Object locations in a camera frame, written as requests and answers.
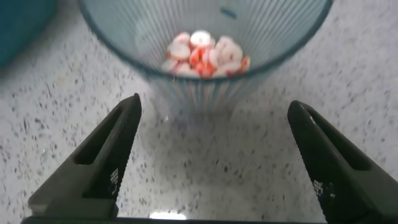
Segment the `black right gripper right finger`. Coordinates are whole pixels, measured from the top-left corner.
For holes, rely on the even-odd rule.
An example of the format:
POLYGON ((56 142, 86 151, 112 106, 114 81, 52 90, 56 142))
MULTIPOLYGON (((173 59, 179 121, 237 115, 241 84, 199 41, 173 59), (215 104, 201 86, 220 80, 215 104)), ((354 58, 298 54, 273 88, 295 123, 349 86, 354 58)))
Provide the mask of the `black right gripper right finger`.
POLYGON ((328 223, 397 223, 397 181, 309 105, 289 125, 328 223))

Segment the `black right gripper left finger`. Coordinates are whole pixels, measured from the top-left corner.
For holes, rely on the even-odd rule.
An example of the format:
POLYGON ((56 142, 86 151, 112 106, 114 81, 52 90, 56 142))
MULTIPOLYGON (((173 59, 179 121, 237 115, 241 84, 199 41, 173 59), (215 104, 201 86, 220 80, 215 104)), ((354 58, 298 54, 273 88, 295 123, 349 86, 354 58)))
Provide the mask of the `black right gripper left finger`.
POLYGON ((114 218, 142 114, 134 94, 119 102, 32 194, 32 214, 59 218, 114 218))

